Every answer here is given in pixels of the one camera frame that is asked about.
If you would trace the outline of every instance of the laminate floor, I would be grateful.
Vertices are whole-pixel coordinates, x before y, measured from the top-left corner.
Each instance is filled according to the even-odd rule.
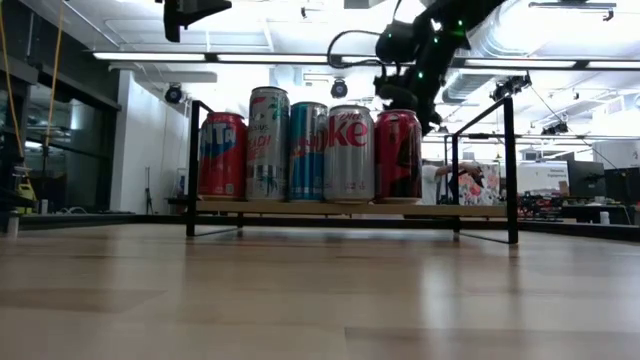
[[[0,238],[0,359],[640,358],[633,244],[183,233],[125,225]]]

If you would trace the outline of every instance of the diet coke logo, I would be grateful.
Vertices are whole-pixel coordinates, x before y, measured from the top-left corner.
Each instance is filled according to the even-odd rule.
[[[365,146],[367,144],[367,133],[369,132],[369,128],[364,121],[360,121],[361,119],[362,114],[357,113],[344,113],[338,116],[329,117],[327,145],[329,147],[333,147],[335,145],[356,147]]]

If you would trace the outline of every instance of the aluminum can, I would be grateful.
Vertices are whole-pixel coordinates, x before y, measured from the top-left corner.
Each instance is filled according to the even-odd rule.
[[[422,127],[410,110],[378,115],[376,137],[376,200],[411,203],[422,198]]]
[[[247,145],[247,200],[283,201],[287,194],[289,126],[287,92],[259,87],[251,92]]]
[[[329,108],[315,102],[291,107],[289,124],[289,200],[320,202],[324,187],[325,125]]]
[[[369,109],[336,106],[329,112],[325,131],[325,199],[345,204],[369,202],[375,195],[374,123]]]
[[[198,193],[212,199],[245,195],[247,126],[241,115],[211,113],[200,128]]]

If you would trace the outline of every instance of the wooden board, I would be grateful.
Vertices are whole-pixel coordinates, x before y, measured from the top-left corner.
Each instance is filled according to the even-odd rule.
[[[324,203],[276,203],[199,201],[198,211],[228,211],[261,214],[399,214],[424,216],[506,217],[504,206],[403,205]]]

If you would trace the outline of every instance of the white wall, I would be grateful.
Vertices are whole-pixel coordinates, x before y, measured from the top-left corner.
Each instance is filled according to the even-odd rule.
[[[188,120],[138,84],[130,71],[120,74],[118,114],[111,185],[111,209],[144,214],[146,176],[150,167],[153,209],[168,213],[177,169],[186,166]]]

